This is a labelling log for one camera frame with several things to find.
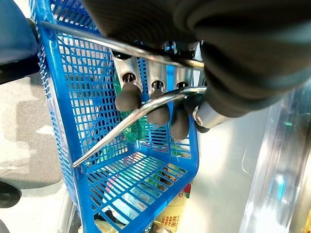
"black rubber tip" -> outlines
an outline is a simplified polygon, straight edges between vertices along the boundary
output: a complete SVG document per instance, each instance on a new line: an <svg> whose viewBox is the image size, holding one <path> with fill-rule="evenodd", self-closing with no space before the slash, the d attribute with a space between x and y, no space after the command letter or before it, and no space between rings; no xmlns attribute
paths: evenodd
<svg viewBox="0 0 311 233"><path fill-rule="evenodd" d="M196 122L195 122L195 127L196 127L196 130L200 133L207 133L209 131L209 128L202 127L198 125L198 123Z"/></svg>
<svg viewBox="0 0 311 233"><path fill-rule="evenodd" d="M175 140L184 140L189 133L189 117L183 104L174 103L171 120L171 135Z"/></svg>
<svg viewBox="0 0 311 233"><path fill-rule="evenodd" d="M125 83L116 97L115 105L120 112L137 109L141 105L140 89L133 83Z"/></svg>
<svg viewBox="0 0 311 233"><path fill-rule="evenodd" d="M159 95L161 95L162 92L160 89L157 89L150 95L150 98L156 98ZM152 112L148 113L147 120L150 124L156 124L156 125L165 125L170 120L170 109L167 104L164 104L156 109L154 109Z"/></svg>

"blue plastic basket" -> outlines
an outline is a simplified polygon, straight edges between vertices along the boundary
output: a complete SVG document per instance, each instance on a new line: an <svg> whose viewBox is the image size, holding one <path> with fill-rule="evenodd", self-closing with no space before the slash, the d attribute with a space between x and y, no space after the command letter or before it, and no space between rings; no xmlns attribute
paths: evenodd
<svg viewBox="0 0 311 233"><path fill-rule="evenodd" d="M101 216L120 233L140 233L197 173L194 122L182 142L174 142L169 125L146 123L144 140L130 143L120 134L73 168L74 161L121 121L114 105L114 64L108 48L39 24L48 21L98 33L80 0L31 0L30 6L41 39L41 75L63 179L84 232L100 232L94 216ZM146 101L145 61L138 59L138 64ZM172 89L173 67L168 67L168 80Z"/></svg>

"gloved hand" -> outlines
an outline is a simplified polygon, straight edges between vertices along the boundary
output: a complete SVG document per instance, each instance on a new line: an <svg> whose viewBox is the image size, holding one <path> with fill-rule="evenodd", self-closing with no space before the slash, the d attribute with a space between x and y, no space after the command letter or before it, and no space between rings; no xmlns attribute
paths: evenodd
<svg viewBox="0 0 311 233"><path fill-rule="evenodd" d="M100 31L117 40L202 41L208 91L174 104L173 132L185 125L185 111L211 128L270 106L311 74L311 4L305 0L83 3Z"/></svg>

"chrome handle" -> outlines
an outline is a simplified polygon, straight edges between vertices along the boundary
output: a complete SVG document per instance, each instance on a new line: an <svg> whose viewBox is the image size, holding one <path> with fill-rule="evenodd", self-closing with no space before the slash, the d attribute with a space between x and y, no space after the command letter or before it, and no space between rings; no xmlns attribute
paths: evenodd
<svg viewBox="0 0 311 233"><path fill-rule="evenodd" d="M150 61L159 62L166 65L173 65L176 67L187 67L197 70L204 69L204 63L197 60L185 59L177 55L168 54L165 52L160 54L148 48L135 47L110 38L100 37L93 33L87 33L85 31L73 29L67 26L62 26L49 22L39 22L39 24L45 28L53 29L60 33L73 35L79 39L103 45L111 48L112 50L129 54L135 57L142 57Z"/></svg>
<svg viewBox="0 0 311 233"><path fill-rule="evenodd" d="M113 128L103 139L101 139L98 143L96 143L85 155L83 155L80 159L73 163L73 167L79 166L89 157L95 155L95 153L100 150L107 143L111 142L116 136L123 132L127 127L132 125L135 121L137 121L142 116L146 115L150 111L156 109L157 107L166 104L173 100L183 99L187 96L203 94L206 91L205 86L201 87L186 87L176 89L163 95L154 98L152 100L148 100L144 105L134 110L127 118L122 120L115 128Z"/></svg>

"food package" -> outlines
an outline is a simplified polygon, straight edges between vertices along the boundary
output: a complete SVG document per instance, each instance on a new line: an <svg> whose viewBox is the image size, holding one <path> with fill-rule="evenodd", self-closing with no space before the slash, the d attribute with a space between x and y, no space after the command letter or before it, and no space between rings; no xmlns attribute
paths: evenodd
<svg viewBox="0 0 311 233"><path fill-rule="evenodd" d="M154 223L176 233L182 219L187 197L180 192L172 202L155 218Z"/></svg>

